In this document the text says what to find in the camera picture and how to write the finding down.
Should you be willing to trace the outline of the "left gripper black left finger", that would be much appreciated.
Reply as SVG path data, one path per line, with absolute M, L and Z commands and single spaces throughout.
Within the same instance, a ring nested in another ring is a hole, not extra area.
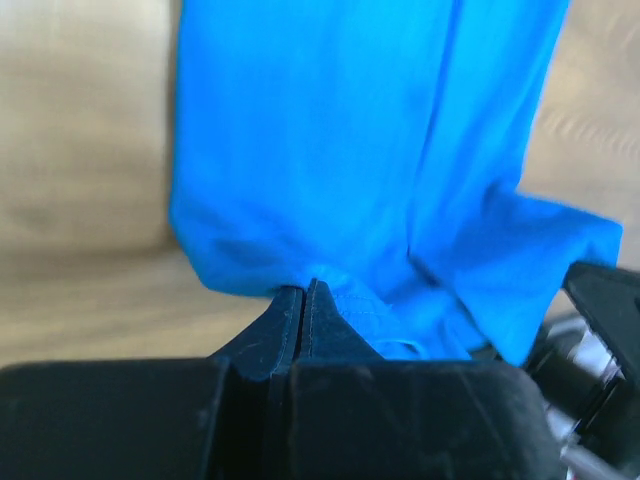
M 301 289 L 279 289 L 267 309 L 211 358 L 227 358 L 241 378 L 252 382 L 267 381 L 281 368 L 288 371 L 299 345 L 302 307 Z

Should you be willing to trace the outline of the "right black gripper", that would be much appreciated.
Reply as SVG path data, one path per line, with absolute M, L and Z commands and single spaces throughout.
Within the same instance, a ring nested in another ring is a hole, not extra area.
M 580 317 L 542 327 L 522 368 L 473 363 L 489 416 L 482 479 L 639 476 L 639 273 L 573 263 Z

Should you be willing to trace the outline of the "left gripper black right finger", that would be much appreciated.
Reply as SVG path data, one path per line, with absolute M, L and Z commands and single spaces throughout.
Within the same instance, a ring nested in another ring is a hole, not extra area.
M 313 279 L 304 296 L 297 359 L 368 362 L 382 356 L 341 316 L 329 286 Z

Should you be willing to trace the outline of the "blue t shirt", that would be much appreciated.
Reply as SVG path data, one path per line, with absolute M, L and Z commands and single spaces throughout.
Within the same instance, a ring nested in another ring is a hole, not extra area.
M 382 356 L 527 357 L 609 219 L 519 192 L 564 1 L 186 1 L 169 218 L 202 283 L 326 282 Z

